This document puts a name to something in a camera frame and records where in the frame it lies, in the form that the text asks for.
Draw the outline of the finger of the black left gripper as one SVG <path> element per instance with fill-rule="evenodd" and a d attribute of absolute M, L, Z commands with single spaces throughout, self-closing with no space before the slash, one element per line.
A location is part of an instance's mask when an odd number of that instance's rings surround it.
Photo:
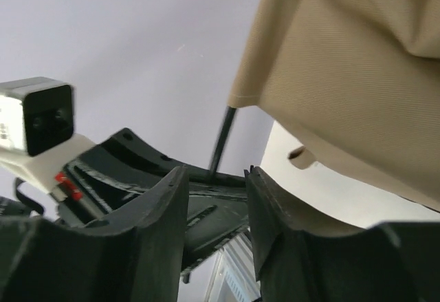
<path fill-rule="evenodd" d="M 248 228 L 247 197 L 191 195 L 184 246 L 184 275 Z"/>

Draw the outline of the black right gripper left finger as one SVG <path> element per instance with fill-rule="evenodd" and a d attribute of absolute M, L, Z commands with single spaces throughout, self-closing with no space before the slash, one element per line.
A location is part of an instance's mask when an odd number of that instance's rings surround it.
<path fill-rule="evenodd" d="M 85 228 L 42 217 L 1 218 L 2 301 L 176 301 L 188 172 Z"/>

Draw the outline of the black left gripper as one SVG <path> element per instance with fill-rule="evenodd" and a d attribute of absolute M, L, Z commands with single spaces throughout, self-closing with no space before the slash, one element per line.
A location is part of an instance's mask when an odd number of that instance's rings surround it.
<path fill-rule="evenodd" d="M 208 180 L 208 169 L 170 158 L 123 128 L 63 167 L 60 174 L 66 177 L 69 197 L 60 215 L 66 218 L 71 211 L 74 219 L 87 224 L 147 192 L 176 166 L 186 166 L 191 182 L 245 187 L 244 177 L 226 173 Z"/>

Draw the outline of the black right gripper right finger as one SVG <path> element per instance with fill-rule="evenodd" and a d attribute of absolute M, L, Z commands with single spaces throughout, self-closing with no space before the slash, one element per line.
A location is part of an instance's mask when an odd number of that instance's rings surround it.
<path fill-rule="evenodd" d="M 363 229 L 245 174 L 257 281 L 264 301 L 438 301 L 439 224 Z"/>

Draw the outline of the beige fabric pet tent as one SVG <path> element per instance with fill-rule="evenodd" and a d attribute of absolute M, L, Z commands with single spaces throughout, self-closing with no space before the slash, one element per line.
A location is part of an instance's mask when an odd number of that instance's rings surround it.
<path fill-rule="evenodd" d="M 228 99 L 290 155 L 439 208 L 439 0 L 260 0 Z"/>

